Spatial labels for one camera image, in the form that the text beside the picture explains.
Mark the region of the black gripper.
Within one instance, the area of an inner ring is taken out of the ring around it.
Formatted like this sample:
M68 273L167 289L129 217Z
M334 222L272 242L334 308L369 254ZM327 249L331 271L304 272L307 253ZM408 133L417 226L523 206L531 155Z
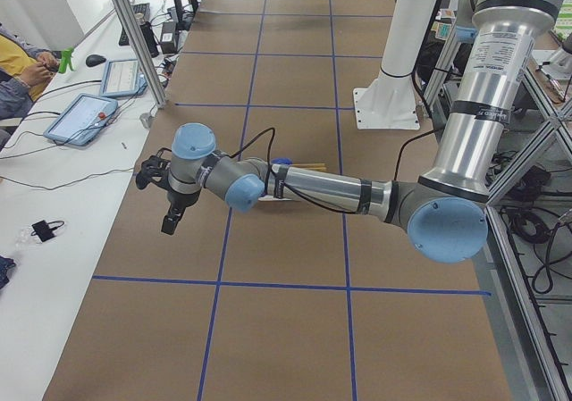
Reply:
M180 193L173 189L167 192L170 203L169 210L163 218L161 231L167 235L173 235L188 207L193 206L199 199L199 191L190 194Z

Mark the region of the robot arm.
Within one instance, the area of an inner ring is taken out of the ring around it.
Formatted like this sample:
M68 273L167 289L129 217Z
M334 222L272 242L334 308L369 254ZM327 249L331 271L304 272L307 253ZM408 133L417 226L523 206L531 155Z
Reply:
M271 163L237 162L206 125L178 128L172 158L160 163L173 234L202 190L245 212L266 195L301 198L336 213L367 214L404 229L416 250L441 263L477 254L488 233L485 175L535 40L551 29L563 0L458 0L454 36L472 49L433 167L416 182L351 178Z

